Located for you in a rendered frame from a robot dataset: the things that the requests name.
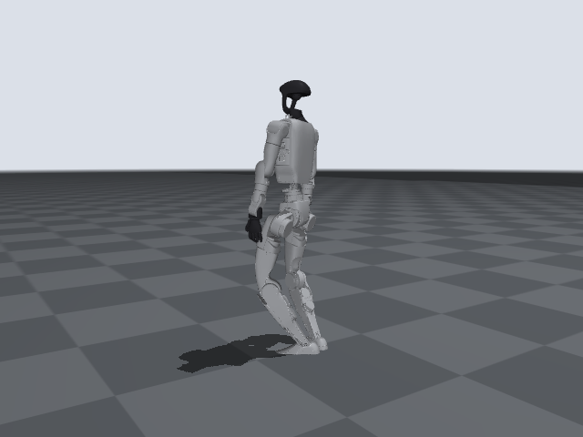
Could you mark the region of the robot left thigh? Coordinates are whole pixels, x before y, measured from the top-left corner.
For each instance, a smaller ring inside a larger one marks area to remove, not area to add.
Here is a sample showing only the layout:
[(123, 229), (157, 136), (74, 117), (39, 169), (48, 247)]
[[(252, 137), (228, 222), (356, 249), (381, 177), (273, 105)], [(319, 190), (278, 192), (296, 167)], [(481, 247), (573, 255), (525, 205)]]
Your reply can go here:
[(262, 242), (260, 240), (257, 242), (255, 256), (255, 275), (260, 294), (262, 287), (267, 283), (275, 284), (281, 293), (281, 284), (276, 279), (272, 279), (270, 273), (281, 250), (278, 237), (287, 238), (291, 234), (293, 221), (293, 214), (284, 210), (279, 214), (270, 214), (263, 224)]

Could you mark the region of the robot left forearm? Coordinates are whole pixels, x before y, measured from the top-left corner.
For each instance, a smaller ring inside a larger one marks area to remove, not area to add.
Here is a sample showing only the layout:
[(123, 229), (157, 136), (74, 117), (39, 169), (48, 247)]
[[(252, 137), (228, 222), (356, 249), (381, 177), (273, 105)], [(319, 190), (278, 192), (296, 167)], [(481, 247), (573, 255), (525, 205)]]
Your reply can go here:
[(270, 185), (269, 179), (265, 178), (264, 176), (265, 164), (264, 162), (260, 161), (257, 163), (255, 168), (255, 187), (251, 197), (251, 204), (249, 206), (249, 214), (255, 217), (257, 217), (257, 210), (259, 207), (262, 207), (263, 211), (263, 206), (266, 203), (268, 186)]

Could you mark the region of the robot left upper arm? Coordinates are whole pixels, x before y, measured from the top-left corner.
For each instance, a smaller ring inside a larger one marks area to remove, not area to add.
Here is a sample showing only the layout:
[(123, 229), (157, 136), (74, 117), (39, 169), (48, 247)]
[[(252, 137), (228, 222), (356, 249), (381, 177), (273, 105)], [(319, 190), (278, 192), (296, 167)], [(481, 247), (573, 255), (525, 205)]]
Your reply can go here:
[[(282, 140), (289, 133), (290, 122), (273, 120), (267, 126), (267, 139), (264, 147), (265, 176), (269, 178), (275, 172), (275, 162), (279, 155)], [(260, 162), (260, 161), (259, 161)]]

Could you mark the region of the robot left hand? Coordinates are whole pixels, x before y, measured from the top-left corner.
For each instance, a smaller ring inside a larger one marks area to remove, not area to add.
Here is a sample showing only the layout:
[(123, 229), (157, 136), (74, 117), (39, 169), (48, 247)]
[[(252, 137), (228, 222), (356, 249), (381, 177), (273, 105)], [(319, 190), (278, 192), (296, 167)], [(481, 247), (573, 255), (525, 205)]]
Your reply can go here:
[(262, 242), (262, 234), (261, 234), (261, 223), (260, 219), (262, 218), (262, 207), (259, 207), (257, 210), (257, 217), (252, 216), (249, 214), (248, 224), (246, 225), (245, 230), (249, 232), (249, 239), (253, 240), (254, 242)]

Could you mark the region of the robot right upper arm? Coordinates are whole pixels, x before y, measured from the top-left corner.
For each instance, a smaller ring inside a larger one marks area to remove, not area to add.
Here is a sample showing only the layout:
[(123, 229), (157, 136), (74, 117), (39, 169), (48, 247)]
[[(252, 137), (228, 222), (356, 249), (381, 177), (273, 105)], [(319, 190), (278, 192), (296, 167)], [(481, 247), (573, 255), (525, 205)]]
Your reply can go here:
[(319, 140), (319, 134), (318, 131), (316, 129), (314, 129), (315, 131), (315, 142), (314, 142), (314, 156), (313, 156), (313, 167), (312, 167), (312, 174), (311, 174), (311, 179), (313, 179), (316, 175), (316, 167), (317, 167), (317, 155), (316, 155), (316, 150), (317, 150), (317, 143)]

